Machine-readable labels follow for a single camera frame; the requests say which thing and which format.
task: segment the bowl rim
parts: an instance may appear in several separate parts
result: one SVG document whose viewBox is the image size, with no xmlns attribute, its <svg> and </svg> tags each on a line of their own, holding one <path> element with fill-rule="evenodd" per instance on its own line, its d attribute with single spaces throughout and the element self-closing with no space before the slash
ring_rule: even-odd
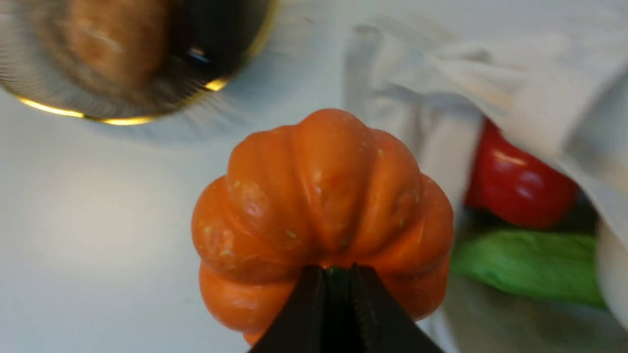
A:
<svg viewBox="0 0 628 353">
<path fill-rule="evenodd" d="M 176 112 L 180 112 L 186 109 L 187 107 L 190 107 L 191 105 L 197 103 L 198 101 L 205 98 L 207 95 L 211 94 L 212 92 L 218 92 L 224 89 L 229 84 L 229 82 L 231 82 L 246 67 L 248 67 L 249 64 L 253 61 L 253 59 L 255 59 L 259 54 L 261 54 L 261 52 L 266 47 L 266 44 L 270 40 L 270 36 L 276 22 L 276 17 L 277 17 L 277 13 L 279 9 L 279 2 L 280 0 L 268 0 L 268 8 L 266 11 L 266 16 L 264 17 L 262 24 L 259 27 L 259 30 L 257 31 L 255 37 L 253 38 L 253 41 L 251 42 L 247 50 L 242 54 L 242 63 L 239 65 L 239 67 L 227 75 L 221 76 L 217 79 L 214 79 L 208 82 L 207 84 L 205 84 L 203 88 L 199 89 L 197 93 L 193 94 L 190 98 L 183 101 L 179 106 L 177 106 L 176 108 L 172 109 L 169 112 L 150 115 L 150 116 L 103 118 L 103 117 L 97 117 L 97 116 L 90 116 L 80 111 L 71 111 L 71 110 L 66 110 L 66 109 L 60 109 L 53 106 L 47 106 L 39 102 L 30 100 L 24 97 L 23 95 L 20 95 L 19 93 L 15 92 L 13 89 L 8 87 L 4 82 L 0 82 L 0 87 L 2 87 L 5 92 L 13 96 L 22 104 L 29 106 L 31 108 L 38 109 L 40 111 L 52 113 L 54 115 L 77 117 L 79 119 L 96 122 L 99 124 L 106 124 L 106 125 L 132 126 L 132 125 L 147 124 L 149 122 L 153 122 L 155 120 L 160 120 L 164 117 L 168 117 Z"/>
</svg>

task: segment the gold rim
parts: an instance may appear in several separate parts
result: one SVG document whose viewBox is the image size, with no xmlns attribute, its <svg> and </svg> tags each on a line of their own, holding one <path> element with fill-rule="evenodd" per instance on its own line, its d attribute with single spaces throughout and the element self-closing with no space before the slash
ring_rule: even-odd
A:
<svg viewBox="0 0 628 353">
<path fill-rule="evenodd" d="M 146 124 L 146 123 L 161 119 L 162 117 L 166 117 L 174 112 L 180 111 L 196 103 L 200 99 L 204 98 L 207 94 L 211 92 L 218 92 L 222 90 L 223 88 L 225 88 L 227 84 L 237 74 L 242 72 L 242 70 L 245 67 L 247 67 L 248 64 L 264 50 L 266 43 L 268 43 L 268 40 L 270 39 L 271 32 L 273 31 L 273 26 L 275 24 L 275 19 L 276 19 L 278 9 L 279 9 L 279 0 L 268 1 L 268 10 L 266 11 L 266 17 L 264 18 L 264 21 L 262 22 L 262 25 L 260 26 L 259 31 L 257 32 L 257 35 L 253 39 L 253 42 L 249 45 L 249 48 L 244 52 L 244 60 L 243 60 L 242 65 L 234 73 L 220 77 L 218 79 L 215 79 L 209 82 L 208 84 L 205 85 L 204 89 L 200 89 L 195 95 L 191 96 L 189 99 L 187 99 L 184 103 L 182 103 L 176 109 L 173 109 L 171 112 L 168 112 L 165 114 L 159 114 L 155 116 L 117 117 L 117 118 L 95 117 L 95 116 L 89 116 L 89 115 L 83 114 L 79 111 L 69 111 L 65 109 L 59 109 L 59 108 L 55 108 L 51 106 L 46 106 L 44 104 L 40 104 L 26 97 L 23 97 L 22 95 L 19 95 L 17 92 L 14 92 L 13 90 L 11 90 L 9 87 L 7 87 L 4 84 L 2 84 L 2 87 L 8 94 L 17 98 L 17 100 L 19 100 L 23 104 L 29 107 L 41 110 L 41 111 L 55 114 L 55 115 L 77 117 L 79 119 L 85 119 L 85 120 L 89 120 L 93 122 L 98 122 L 99 124 L 107 124 L 107 125 L 130 126 L 130 125 Z"/>
</svg>

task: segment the bread roll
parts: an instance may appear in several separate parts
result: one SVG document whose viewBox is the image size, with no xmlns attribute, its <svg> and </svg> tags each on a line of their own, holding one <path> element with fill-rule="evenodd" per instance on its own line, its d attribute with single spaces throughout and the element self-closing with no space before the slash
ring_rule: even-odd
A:
<svg viewBox="0 0 628 353">
<path fill-rule="evenodd" d="M 140 88 L 166 58 L 171 2 L 68 0 L 68 47 L 112 83 Z"/>
</svg>

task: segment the mini pumpkin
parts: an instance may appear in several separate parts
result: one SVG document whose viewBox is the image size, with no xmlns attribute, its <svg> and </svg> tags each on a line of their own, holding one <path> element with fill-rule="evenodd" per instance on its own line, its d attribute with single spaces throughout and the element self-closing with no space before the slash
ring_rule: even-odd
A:
<svg viewBox="0 0 628 353">
<path fill-rule="evenodd" d="M 453 212 L 394 136 L 326 109 L 249 135 L 192 217 L 209 312 L 254 344 L 306 264 L 374 267 L 415 320 L 447 286 Z"/>
</svg>

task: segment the metal bowl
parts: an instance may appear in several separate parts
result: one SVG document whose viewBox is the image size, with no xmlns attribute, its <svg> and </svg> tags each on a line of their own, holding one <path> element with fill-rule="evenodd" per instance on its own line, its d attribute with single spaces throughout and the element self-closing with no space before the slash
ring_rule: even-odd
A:
<svg viewBox="0 0 628 353">
<path fill-rule="evenodd" d="M 67 49 L 62 35 L 67 0 L 4 0 L 0 4 L 0 84 L 22 103 L 54 114 L 112 125 L 154 121 L 218 91 L 256 57 L 270 37 L 279 0 L 239 0 L 238 18 L 220 11 L 208 14 L 221 45 L 228 43 L 229 65 L 200 70 L 172 50 L 151 83 L 139 90 L 123 90 L 90 72 Z M 186 18 L 175 15 L 178 24 Z M 231 36 L 224 26 L 238 23 Z M 185 36 L 171 36 L 180 49 Z"/>
</svg>

